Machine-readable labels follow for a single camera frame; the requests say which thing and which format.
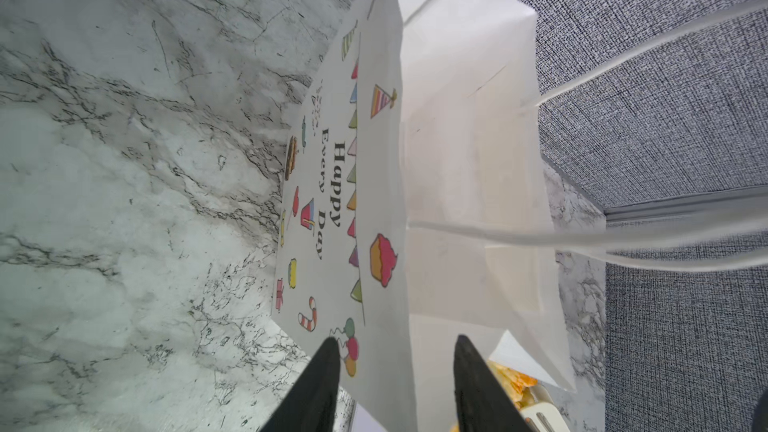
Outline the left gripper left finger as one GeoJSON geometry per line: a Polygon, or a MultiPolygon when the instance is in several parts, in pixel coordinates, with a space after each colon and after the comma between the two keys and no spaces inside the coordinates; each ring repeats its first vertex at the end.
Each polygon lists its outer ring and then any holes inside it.
{"type": "Polygon", "coordinates": [[[326,338],[262,432],[333,430],[340,380],[337,342],[326,338]]]}

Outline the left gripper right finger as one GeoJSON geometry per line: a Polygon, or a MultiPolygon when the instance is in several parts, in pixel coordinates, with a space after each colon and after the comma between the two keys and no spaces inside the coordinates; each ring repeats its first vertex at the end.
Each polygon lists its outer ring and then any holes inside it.
{"type": "Polygon", "coordinates": [[[455,343],[453,376],[461,432],[532,431],[466,335],[455,343]]]}

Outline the rectangular flaky pastry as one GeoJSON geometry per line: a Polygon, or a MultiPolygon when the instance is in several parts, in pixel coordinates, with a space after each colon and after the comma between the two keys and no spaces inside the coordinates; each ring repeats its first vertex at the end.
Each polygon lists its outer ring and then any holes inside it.
{"type": "Polygon", "coordinates": [[[494,361],[489,361],[488,366],[516,408],[534,404],[532,388],[538,385],[537,379],[494,361]]]}

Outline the white paper gift bag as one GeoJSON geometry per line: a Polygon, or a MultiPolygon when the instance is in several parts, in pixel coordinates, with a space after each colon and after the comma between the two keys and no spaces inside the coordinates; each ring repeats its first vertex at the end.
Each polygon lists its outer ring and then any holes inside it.
{"type": "Polygon", "coordinates": [[[762,231],[752,199],[661,227],[553,229],[536,12],[517,0],[355,0],[287,147],[272,316],[337,345],[343,388],[389,431],[445,431],[453,348],[566,390],[555,255],[762,231]]]}

